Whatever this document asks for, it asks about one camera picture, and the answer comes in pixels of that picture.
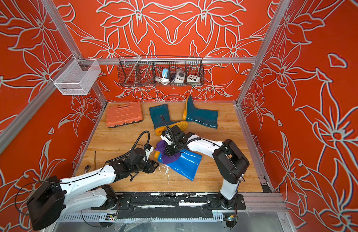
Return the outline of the purple cloth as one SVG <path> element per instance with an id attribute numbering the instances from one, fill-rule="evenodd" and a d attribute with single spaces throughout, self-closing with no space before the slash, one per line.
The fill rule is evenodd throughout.
<path id="1" fill-rule="evenodd" d="M 161 155 L 163 164 L 170 164 L 176 162 L 179 159 L 179 157 L 182 155 L 181 153 L 177 152 L 172 156 L 168 156 L 168 152 L 166 150 L 167 146 L 168 146 L 167 142 L 165 140 L 161 140 L 157 143 L 155 148 L 155 150 L 159 152 L 159 155 Z"/>

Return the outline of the teal boot with yellow sole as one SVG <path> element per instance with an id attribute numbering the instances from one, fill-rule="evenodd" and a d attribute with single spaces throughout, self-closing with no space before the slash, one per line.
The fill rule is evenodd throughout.
<path id="1" fill-rule="evenodd" d="M 178 126 L 182 131 L 188 127 L 186 121 L 172 121 L 169 115 L 169 109 L 167 104 L 153 106 L 149 108 L 151 119 L 153 122 L 156 135 L 161 136 L 162 132 L 174 126 Z"/>

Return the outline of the bright blue rubber boot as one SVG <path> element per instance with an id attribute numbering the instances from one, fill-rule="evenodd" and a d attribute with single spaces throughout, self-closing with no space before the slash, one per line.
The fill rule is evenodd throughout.
<path id="1" fill-rule="evenodd" d="M 198 167 L 202 161 L 201 155 L 187 150 L 182 150 L 181 155 L 175 161 L 170 163 L 164 163 L 164 155 L 158 150 L 156 150 L 154 157 L 159 161 L 159 163 L 168 166 L 170 169 L 190 181 L 194 181 Z"/>

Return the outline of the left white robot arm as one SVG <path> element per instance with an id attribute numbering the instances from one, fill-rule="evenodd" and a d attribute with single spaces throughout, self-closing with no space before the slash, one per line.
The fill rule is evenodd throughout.
<path id="1" fill-rule="evenodd" d="M 80 176 L 46 179 L 26 202 L 32 228 L 40 231 L 61 216 L 86 208 L 112 209 L 119 204 L 111 184 L 133 180 L 140 172 L 151 174 L 158 163 L 150 160 L 154 148 L 134 148 L 126 157 L 107 161 L 100 169 Z"/>

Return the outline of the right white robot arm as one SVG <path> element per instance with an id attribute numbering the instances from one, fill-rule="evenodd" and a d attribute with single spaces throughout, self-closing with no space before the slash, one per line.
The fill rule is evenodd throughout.
<path id="1" fill-rule="evenodd" d="M 220 199 L 230 204 L 236 199 L 240 181 L 250 162 L 230 139 L 223 142 L 200 137 L 192 132 L 185 134 L 178 126 L 165 130 L 156 146 L 156 159 L 177 173 L 193 181 L 201 156 L 213 158 L 223 177 Z"/>

